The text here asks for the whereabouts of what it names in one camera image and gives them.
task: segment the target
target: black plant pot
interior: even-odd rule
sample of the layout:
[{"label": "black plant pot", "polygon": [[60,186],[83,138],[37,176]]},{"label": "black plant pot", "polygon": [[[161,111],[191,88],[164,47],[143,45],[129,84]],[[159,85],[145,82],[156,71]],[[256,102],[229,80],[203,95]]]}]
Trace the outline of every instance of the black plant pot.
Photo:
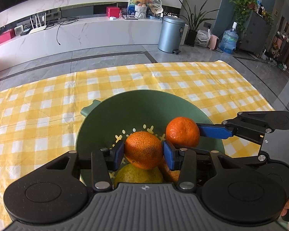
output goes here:
[{"label": "black plant pot", "polygon": [[195,45],[196,36],[197,31],[189,30],[187,33],[185,44],[193,47]]}]

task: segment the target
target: plastic bag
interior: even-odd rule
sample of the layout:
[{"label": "plastic bag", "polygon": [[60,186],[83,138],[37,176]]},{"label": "plastic bag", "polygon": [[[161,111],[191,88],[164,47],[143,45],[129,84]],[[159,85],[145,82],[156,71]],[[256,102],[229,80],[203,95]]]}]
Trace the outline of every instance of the plastic bag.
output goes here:
[{"label": "plastic bag", "polygon": [[201,47],[207,47],[211,37],[211,31],[198,30],[195,44]]}]

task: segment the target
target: gray cabinet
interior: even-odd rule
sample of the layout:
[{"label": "gray cabinet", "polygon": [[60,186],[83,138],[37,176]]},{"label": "gray cabinet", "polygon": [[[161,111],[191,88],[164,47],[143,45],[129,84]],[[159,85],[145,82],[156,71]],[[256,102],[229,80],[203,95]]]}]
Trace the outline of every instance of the gray cabinet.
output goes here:
[{"label": "gray cabinet", "polygon": [[252,11],[245,24],[246,32],[241,38],[240,49],[260,54],[270,33],[271,26],[259,14]]}]

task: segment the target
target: blue water jug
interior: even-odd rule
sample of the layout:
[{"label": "blue water jug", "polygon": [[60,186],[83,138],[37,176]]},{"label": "blue water jug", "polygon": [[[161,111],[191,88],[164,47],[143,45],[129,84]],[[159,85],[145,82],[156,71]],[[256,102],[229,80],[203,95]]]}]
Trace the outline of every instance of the blue water jug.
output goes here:
[{"label": "blue water jug", "polygon": [[235,49],[237,41],[239,39],[239,36],[235,30],[236,28],[237,28],[237,23],[234,22],[232,29],[226,30],[224,32],[223,39],[219,45],[219,48],[222,51],[231,54],[233,52],[233,50]]}]

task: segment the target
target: bowl handle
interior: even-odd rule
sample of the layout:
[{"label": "bowl handle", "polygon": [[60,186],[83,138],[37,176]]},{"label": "bowl handle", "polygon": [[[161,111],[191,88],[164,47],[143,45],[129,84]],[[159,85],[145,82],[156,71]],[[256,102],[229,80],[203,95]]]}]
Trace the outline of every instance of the bowl handle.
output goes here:
[{"label": "bowl handle", "polygon": [[92,104],[87,106],[87,107],[84,107],[80,113],[84,116],[84,117],[87,117],[87,115],[97,106],[99,105],[101,102],[98,101],[98,100],[93,100]]}]

